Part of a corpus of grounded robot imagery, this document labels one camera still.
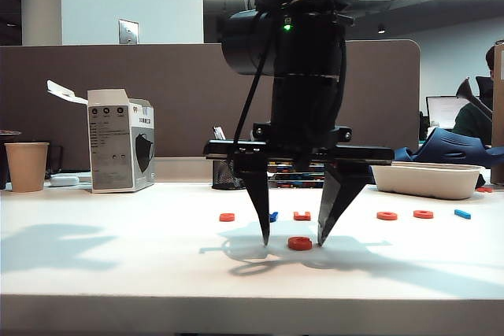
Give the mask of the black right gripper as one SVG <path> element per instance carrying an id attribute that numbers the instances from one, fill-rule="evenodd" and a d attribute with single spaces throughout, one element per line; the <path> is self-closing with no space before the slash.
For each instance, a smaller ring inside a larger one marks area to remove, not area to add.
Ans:
<path id="1" fill-rule="evenodd" d="M 317 232 L 322 246 L 343 212 L 371 183 L 369 164 L 389 165 L 393 160 L 390 148 L 350 145 L 352 130 L 335 125 L 343 92 L 342 77 L 275 78 L 270 121 L 254 124 L 251 141 L 206 143 L 206 158 L 234 161 L 234 173 L 243 180 L 254 205 L 265 246 L 270 236 L 268 161 L 298 166 L 326 163 Z"/>

